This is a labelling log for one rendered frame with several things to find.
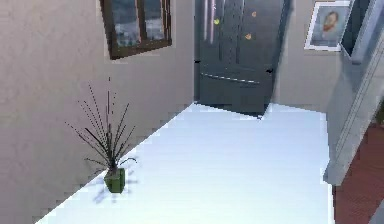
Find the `dark grey fridge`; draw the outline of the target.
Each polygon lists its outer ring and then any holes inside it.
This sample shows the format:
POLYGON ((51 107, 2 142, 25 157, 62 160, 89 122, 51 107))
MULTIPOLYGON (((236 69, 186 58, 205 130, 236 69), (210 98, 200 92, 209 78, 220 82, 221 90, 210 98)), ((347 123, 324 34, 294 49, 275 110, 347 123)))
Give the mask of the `dark grey fridge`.
POLYGON ((204 0, 195 0, 194 101, 198 104, 262 117, 273 96, 292 0, 216 0, 214 41, 203 39, 204 0), (246 34, 252 39, 245 39, 246 34), (260 85, 200 75, 253 80, 260 85))

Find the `brown framed window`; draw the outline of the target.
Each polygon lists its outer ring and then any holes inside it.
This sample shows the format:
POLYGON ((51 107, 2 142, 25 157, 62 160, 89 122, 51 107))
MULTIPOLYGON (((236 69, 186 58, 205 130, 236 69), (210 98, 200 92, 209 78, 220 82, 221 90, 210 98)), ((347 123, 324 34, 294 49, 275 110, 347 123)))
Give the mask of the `brown framed window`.
POLYGON ((171 0, 99 0, 109 58, 169 47, 171 0))

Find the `house plant in green pot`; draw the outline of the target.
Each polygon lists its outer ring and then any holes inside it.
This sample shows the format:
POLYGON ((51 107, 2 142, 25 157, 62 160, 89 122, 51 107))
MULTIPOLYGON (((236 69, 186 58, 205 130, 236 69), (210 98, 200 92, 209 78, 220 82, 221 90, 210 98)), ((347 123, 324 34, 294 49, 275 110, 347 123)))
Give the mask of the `house plant in green pot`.
POLYGON ((117 93, 113 92, 110 88, 106 90, 106 105, 104 115, 101 115, 101 107, 97 102, 92 85, 88 84, 88 88, 93 105, 90 105, 87 101, 79 102, 79 104, 88 118, 93 131, 87 127, 78 129, 69 123, 66 123, 66 125, 100 156, 100 161, 91 158, 85 158, 85 161, 96 163, 106 170, 103 182, 108 191, 112 194, 121 194, 126 185, 126 169, 122 165, 127 161, 137 162, 136 158, 123 158, 130 147, 130 137, 136 129, 136 126, 133 125, 127 131, 126 117, 130 103, 125 105, 117 127, 113 128, 114 106, 117 93))

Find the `white framed portrait picture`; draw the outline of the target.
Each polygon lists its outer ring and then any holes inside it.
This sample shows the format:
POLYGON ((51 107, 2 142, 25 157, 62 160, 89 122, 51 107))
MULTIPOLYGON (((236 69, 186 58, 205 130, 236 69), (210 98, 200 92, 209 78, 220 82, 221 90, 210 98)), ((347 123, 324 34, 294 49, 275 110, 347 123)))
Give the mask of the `white framed portrait picture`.
POLYGON ((339 52, 349 12, 349 0, 316 1, 304 49, 339 52))

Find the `dark window in grey frame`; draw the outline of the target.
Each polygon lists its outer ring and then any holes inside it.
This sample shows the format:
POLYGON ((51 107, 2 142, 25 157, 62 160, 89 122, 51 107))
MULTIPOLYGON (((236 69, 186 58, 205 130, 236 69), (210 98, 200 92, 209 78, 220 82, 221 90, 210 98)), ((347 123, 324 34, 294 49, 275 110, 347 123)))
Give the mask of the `dark window in grey frame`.
POLYGON ((384 26, 384 0, 353 0, 341 47, 353 64, 361 64, 373 37, 384 26))

